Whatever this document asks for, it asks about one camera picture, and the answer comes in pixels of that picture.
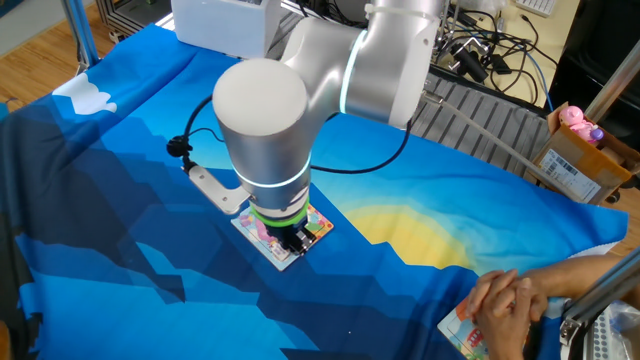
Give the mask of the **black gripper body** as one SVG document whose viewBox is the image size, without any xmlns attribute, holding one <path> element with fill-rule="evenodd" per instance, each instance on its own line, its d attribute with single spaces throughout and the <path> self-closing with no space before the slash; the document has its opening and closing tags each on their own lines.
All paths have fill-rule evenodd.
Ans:
<svg viewBox="0 0 640 360">
<path fill-rule="evenodd" d="M 303 225 L 294 224 L 287 226 L 267 226 L 268 233 L 281 241 L 300 241 L 307 238 Z"/>
</svg>

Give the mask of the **person's left hand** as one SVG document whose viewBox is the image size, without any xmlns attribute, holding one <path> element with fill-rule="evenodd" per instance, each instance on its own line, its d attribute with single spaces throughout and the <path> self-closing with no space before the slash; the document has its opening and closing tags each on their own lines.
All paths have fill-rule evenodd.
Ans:
<svg viewBox="0 0 640 360">
<path fill-rule="evenodd" d="M 495 296 L 487 297 L 474 319 L 484 337 L 491 360 L 523 360 L 523 347 L 528 336 L 531 320 L 527 306 L 531 296 L 525 290 L 516 292 L 515 309 L 504 317 L 493 315 L 488 309 Z"/>
</svg>

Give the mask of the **person's right hand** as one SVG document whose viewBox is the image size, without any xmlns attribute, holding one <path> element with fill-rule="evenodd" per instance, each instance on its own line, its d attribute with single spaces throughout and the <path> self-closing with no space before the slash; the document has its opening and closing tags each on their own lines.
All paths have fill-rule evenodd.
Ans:
<svg viewBox="0 0 640 360">
<path fill-rule="evenodd" d="M 548 306 L 547 296 L 533 277 L 519 277 L 516 269 L 494 270 L 479 277 L 467 296 L 466 315 L 474 318 L 483 304 L 489 303 L 487 297 L 495 296 L 488 309 L 493 315 L 504 317 L 515 309 L 518 290 L 531 296 L 531 304 L 527 306 L 530 320 L 540 321 Z"/>
</svg>

